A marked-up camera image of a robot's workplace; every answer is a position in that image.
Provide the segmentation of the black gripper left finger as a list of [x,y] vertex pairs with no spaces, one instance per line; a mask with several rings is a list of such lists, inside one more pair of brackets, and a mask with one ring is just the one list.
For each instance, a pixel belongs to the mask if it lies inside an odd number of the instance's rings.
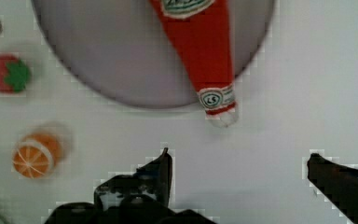
[[172,156],[164,149],[132,175],[116,175],[99,185],[91,203],[64,203],[44,224],[217,224],[193,211],[169,208]]

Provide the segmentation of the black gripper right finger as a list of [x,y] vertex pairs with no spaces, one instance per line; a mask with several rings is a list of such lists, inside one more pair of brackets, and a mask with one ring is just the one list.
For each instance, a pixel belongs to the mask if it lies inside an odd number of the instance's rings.
[[353,224],[358,224],[358,169],[331,162],[318,153],[307,161],[307,179]]

